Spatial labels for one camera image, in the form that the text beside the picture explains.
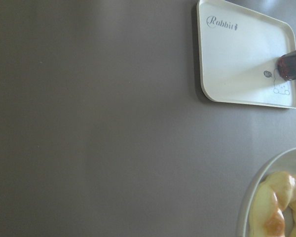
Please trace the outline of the white round plate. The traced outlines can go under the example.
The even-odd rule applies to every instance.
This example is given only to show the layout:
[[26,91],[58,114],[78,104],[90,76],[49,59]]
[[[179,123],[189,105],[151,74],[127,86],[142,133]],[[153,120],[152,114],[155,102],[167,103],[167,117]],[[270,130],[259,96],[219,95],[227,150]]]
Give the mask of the white round plate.
[[268,160],[251,180],[245,195],[242,199],[238,212],[236,236],[248,237],[250,233],[249,213],[252,199],[259,183],[261,183],[269,174],[276,171],[286,171],[290,174],[296,174],[296,148],[292,148],[278,154]]

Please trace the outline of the glazed twisted donut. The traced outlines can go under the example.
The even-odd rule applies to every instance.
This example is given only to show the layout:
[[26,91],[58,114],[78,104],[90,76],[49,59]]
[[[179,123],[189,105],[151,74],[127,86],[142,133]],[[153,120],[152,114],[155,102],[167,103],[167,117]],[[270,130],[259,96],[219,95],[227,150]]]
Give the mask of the glazed twisted donut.
[[286,171],[271,173],[255,192],[249,213],[249,236],[284,237],[286,223],[283,212],[290,208],[296,237],[296,175]]

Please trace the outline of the cream rabbit tray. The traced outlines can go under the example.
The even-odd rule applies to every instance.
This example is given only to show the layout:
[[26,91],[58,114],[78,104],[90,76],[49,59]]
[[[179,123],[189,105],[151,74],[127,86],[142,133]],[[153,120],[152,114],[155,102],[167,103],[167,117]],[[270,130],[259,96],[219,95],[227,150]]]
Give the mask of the cream rabbit tray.
[[287,23],[224,0],[197,3],[200,84],[214,102],[296,109],[276,62],[296,48]]

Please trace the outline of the tea bottle on tray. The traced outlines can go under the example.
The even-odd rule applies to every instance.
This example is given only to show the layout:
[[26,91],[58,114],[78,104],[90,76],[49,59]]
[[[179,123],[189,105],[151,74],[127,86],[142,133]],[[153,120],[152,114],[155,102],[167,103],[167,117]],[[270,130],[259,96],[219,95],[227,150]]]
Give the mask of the tea bottle on tray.
[[284,80],[296,80],[296,50],[277,60],[277,70]]

